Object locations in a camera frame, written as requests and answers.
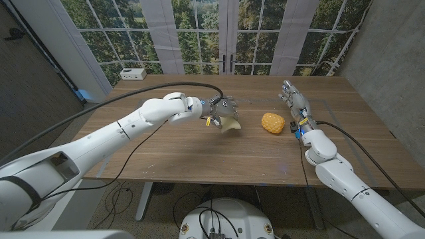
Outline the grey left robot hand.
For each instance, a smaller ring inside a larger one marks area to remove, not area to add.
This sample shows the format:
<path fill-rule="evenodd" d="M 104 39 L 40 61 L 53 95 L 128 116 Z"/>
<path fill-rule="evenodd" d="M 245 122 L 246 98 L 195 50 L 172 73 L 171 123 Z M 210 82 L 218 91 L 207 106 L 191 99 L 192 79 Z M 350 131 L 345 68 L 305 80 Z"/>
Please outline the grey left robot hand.
<path fill-rule="evenodd" d="M 201 118 L 208 119 L 214 123 L 219 129 L 225 131 L 231 129 L 231 125 L 238 121 L 237 105 L 231 96 L 224 96 L 216 104 L 213 100 L 217 100 L 218 96 L 211 99 L 202 99 Z"/>

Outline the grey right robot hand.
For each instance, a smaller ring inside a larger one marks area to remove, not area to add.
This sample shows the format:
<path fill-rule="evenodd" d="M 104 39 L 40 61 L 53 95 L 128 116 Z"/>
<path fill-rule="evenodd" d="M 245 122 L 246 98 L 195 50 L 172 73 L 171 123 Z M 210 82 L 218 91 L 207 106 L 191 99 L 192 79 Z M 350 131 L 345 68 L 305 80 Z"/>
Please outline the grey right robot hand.
<path fill-rule="evenodd" d="M 311 115 L 309 101 L 289 80 L 284 80 L 282 93 L 278 97 L 289 107 L 294 121 L 300 127 L 317 129 L 317 124 Z"/>

